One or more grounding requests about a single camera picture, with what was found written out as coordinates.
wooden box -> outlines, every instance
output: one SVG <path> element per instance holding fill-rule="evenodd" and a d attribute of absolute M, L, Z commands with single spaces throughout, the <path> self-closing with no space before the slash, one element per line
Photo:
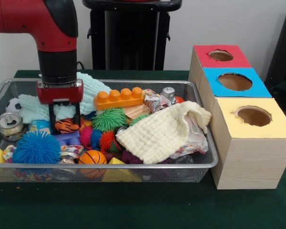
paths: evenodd
<path fill-rule="evenodd" d="M 215 97 L 268 97 L 271 94 L 253 68 L 204 68 L 199 94 L 212 112 Z"/>
<path fill-rule="evenodd" d="M 251 68 L 237 45 L 195 45 L 193 47 L 189 81 L 200 86 L 203 68 Z"/>
<path fill-rule="evenodd" d="M 286 167 L 286 117 L 272 98 L 216 98 L 217 189 L 276 188 Z"/>

green table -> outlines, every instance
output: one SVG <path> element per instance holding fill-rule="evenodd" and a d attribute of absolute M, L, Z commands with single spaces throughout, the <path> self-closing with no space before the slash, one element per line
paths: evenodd
<path fill-rule="evenodd" d="M 186 80 L 187 71 L 84 71 L 94 78 Z M 18 71 L 17 78 L 38 71 Z M 276 190 L 201 183 L 0 184 L 0 228 L 286 229 L 286 171 Z"/>

metal basket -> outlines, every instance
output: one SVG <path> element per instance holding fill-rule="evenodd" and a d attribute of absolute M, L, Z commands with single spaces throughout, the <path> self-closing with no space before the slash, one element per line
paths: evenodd
<path fill-rule="evenodd" d="M 20 94 L 36 96 L 37 79 L 11 79 L 0 85 L 0 114 L 7 102 Z M 201 100 L 195 85 L 187 81 L 126 81 L 101 80 L 110 88 L 150 88 L 161 93 L 173 87 L 175 95 L 185 100 Z M 37 165 L 0 164 L 0 182 L 199 182 L 209 168 L 218 162 L 211 132 L 206 135 L 209 151 L 205 155 L 192 154 L 195 164 L 186 165 Z M 16 143 L 7 142 L 0 134 L 0 148 Z"/>

round hole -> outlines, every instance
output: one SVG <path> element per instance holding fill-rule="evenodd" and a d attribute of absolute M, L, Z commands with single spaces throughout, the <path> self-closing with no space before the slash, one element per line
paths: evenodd
<path fill-rule="evenodd" d="M 245 123 L 256 126 L 268 125 L 272 120 L 271 114 L 257 106 L 241 107 L 236 115 L 242 118 Z"/>
<path fill-rule="evenodd" d="M 209 56 L 211 59 L 216 60 L 216 61 L 231 61 L 233 60 L 232 54 L 228 53 L 227 51 L 224 50 L 214 50 L 209 53 Z"/>
<path fill-rule="evenodd" d="M 233 91 L 249 90 L 252 87 L 252 81 L 241 74 L 225 73 L 219 76 L 218 80 L 225 88 Z"/>

light blue towel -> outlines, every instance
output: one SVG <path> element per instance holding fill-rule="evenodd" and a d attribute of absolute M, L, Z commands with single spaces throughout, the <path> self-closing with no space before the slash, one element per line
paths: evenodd
<path fill-rule="evenodd" d="M 82 102 L 80 103 L 81 114 L 88 115 L 92 111 L 96 111 L 96 108 L 93 105 L 93 99 L 97 93 L 100 91 L 109 93 L 111 89 L 99 80 L 93 79 L 88 74 L 77 73 L 77 78 L 82 79 L 84 84 L 84 95 Z M 48 105 L 41 104 L 38 97 L 21 94 L 19 95 L 19 99 L 22 107 L 20 115 L 23 118 L 23 123 L 29 124 L 34 120 L 50 120 Z M 75 115 L 75 107 L 73 105 L 55 105 L 54 112 L 56 120 L 73 118 Z"/>

